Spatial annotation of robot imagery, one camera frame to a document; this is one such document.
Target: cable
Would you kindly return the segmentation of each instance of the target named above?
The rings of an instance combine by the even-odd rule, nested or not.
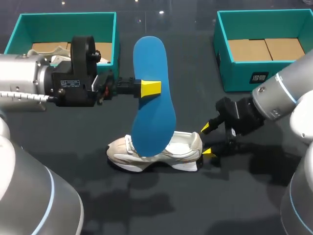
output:
[[[51,102],[53,97],[43,94],[29,94],[22,92],[0,92],[0,97],[2,98],[16,98],[16,99],[27,99],[34,100],[38,102]]]

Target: table surface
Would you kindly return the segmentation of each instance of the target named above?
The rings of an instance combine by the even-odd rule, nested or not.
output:
[[[301,0],[2,0],[0,52],[20,13],[117,11],[121,76],[133,76],[133,47],[145,35],[166,47],[177,130],[199,131],[224,93],[212,49],[217,10],[308,8]],[[283,235],[279,206],[305,147],[289,119],[245,137],[250,152],[205,162],[195,173],[156,166],[129,174],[107,164],[105,147],[131,130],[137,100],[102,107],[9,114],[12,139],[80,193],[84,235]]]

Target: sneaker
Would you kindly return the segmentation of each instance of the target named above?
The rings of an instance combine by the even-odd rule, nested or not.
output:
[[[108,145],[107,156],[122,169],[141,172],[155,162],[163,162],[172,168],[197,171],[196,161],[202,154],[202,141],[198,133],[175,131],[170,143],[153,157],[141,157],[136,153],[130,135],[119,138]]]

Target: shoe insole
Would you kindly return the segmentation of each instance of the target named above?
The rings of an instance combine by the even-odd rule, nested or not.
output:
[[[170,142],[176,127],[167,70],[166,51],[156,37],[138,40],[133,54],[135,78],[161,81],[161,94],[139,99],[139,109],[132,128],[132,141],[136,152],[152,157],[162,152]]]

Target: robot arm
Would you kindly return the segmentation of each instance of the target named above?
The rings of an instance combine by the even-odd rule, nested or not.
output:
[[[313,50],[255,88],[250,97],[236,102],[222,98],[216,103],[219,116],[209,120],[202,132],[208,134],[224,123],[230,135],[243,136],[263,126],[265,120],[276,121],[293,111],[291,129],[311,143],[312,62]]]
[[[43,111],[45,102],[92,107],[116,94],[151,95],[141,80],[116,79],[111,71],[98,74],[101,54],[93,37],[73,37],[71,45],[71,61],[57,67],[42,56],[0,55],[0,110]]]

